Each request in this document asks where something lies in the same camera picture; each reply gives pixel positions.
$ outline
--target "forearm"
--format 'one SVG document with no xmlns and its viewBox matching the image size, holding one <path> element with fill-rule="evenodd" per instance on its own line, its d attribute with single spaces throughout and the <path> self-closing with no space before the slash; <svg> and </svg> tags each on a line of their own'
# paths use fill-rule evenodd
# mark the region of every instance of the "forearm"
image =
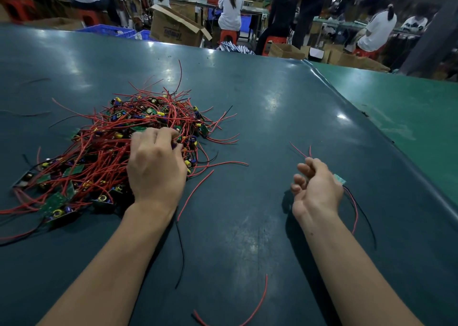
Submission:
<svg viewBox="0 0 458 326">
<path fill-rule="evenodd" d="M 110 240 L 39 325 L 127 325 L 166 224 L 129 209 Z"/>
<path fill-rule="evenodd" d="M 343 325 L 421 325 L 337 215 L 300 223 Z"/>
</svg>

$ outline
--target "black pants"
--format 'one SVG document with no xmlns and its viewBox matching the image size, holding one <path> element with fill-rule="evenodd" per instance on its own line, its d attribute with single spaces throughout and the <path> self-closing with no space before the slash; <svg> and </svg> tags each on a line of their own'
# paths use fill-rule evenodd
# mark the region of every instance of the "black pants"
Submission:
<svg viewBox="0 0 458 326">
<path fill-rule="evenodd" d="M 295 46 L 299 50 L 301 49 L 302 45 L 304 44 L 304 38 L 310 31 L 310 25 L 312 24 L 314 17 L 315 17 L 315 14 L 310 14 L 310 13 L 301 14 L 299 12 L 299 18 L 297 20 L 296 29 L 294 31 L 293 41 L 291 42 L 291 44 L 293 44 L 293 46 Z"/>
<path fill-rule="evenodd" d="M 82 10 L 92 11 L 107 11 L 110 20 L 117 26 L 121 26 L 121 19 L 119 18 L 118 12 L 116 11 L 115 0 L 98 0 L 92 3 L 81 3 L 76 0 L 72 0 L 72 6 Z"/>
<path fill-rule="evenodd" d="M 256 44 L 256 55 L 262 55 L 262 51 L 264 50 L 264 46 L 266 45 L 267 37 L 269 36 L 284 36 L 287 37 L 289 35 L 289 27 L 277 27 L 272 25 L 260 35 L 258 42 Z"/>
</svg>

